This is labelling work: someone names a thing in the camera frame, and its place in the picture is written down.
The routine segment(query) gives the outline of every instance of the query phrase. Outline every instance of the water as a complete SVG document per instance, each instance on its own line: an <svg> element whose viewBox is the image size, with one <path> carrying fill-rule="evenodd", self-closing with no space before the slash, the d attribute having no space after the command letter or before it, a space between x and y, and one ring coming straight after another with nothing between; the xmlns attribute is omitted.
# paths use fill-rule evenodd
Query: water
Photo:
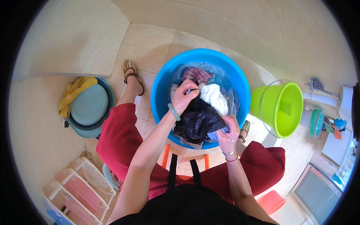
<svg viewBox="0 0 360 225"><path fill-rule="evenodd" d="M182 81L183 72L189 67L196 67L205 70L208 73L214 73L214 76L210 78L208 84L218 84L220 87L228 90L233 88L229 76L226 74L223 68L218 65L207 62L190 62L187 64L181 64L175 68L171 73L170 83L178 84Z"/></svg>

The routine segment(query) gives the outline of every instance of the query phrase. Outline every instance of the sandal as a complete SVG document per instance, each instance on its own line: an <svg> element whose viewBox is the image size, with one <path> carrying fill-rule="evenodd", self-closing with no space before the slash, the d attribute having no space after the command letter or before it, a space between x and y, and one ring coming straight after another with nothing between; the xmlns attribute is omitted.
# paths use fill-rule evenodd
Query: sandal
<svg viewBox="0 0 360 225"><path fill-rule="evenodd" d="M239 135L239 138L243 140L243 143L245 143L245 138L247 137L247 135L249 133L249 129L250 129L250 122L245 120L245 123L244 123L243 127L241 128L240 133L241 133L241 131L244 130L246 132L246 136L243 137L243 136Z"/></svg>
<svg viewBox="0 0 360 225"><path fill-rule="evenodd" d="M133 70L134 70L134 73L129 73L129 74L125 77L125 73L126 73L126 71L128 71L129 69L133 69ZM127 78L130 77L130 76L136 77L136 79L138 80L138 82L139 82L139 84L141 85L141 87L143 87L143 92L138 95L138 96L142 96L142 95L144 94L145 89L144 89L143 84L141 83L141 80L140 80L140 78L139 78L139 75L136 73L136 66L135 66L135 64L134 64L133 61L127 59L127 60L125 60L125 62L124 62L124 83L127 84Z"/></svg>

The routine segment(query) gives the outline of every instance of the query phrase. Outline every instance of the light blue cloth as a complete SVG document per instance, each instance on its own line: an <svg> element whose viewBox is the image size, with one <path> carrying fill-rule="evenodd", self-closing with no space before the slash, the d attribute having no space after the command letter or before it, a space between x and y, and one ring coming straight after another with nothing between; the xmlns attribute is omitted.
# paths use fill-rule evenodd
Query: light blue cloth
<svg viewBox="0 0 360 225"><path fill-rule="evenodd" d="M225 95L228 97L228 108L229 112L228 115L237 115L238 110L240 108L240 103L238 99L238 95L234 91L233 88L229 89L228 91L225 91L223 88L221 88L221 93L225 93ZM224 133L230 132L230 127L227 125L223 129L221 129ZM210 138L210 140L206 140L209 143L217 142L217 136L215 131L211 133L207 133L207 136Z"/></svg>

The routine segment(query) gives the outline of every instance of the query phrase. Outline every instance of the red pants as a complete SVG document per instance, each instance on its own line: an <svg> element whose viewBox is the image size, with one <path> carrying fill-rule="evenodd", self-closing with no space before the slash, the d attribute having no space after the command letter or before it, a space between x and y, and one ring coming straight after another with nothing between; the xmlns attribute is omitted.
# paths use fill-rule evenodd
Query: red pants
<svg viewBox="0 0 360 225"><path fill-rule="evenodd" d="M143 142L137 128L134 104L122 104L110 111L102 126L96 151L104 163L122 181L125 179L132 157ZM285 172L285 150L264 148L258 142L251 142L241 155L240 162L249 180L254 196L267 190L283 177ZM166 191L169 171L159 164L154 166L150 176L149 198ZM229 188L229 174L226 163L200 173L201 182L225 200L233 203ZM193 183L193 179L182 180L176 176L176 185Z"/></svg>

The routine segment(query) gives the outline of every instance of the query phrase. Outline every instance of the jade bangle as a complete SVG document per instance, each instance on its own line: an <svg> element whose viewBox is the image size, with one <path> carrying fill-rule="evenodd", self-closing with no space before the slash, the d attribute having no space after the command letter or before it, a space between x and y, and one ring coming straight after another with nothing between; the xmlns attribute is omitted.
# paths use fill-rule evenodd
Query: jade bangle
<svg viewBox="0 0 360 225"><path fill-rule="evenodd" d="M176 119L177 121L180 121L180 120L181 120L181 119L180 119L180 116L179 116L179 114L176 112L176 110L174 109L174 106L172 106L171 103L167 104L167 106L169 107L170 111L171 111L172 114L174 115L175 119Z"/></svg>

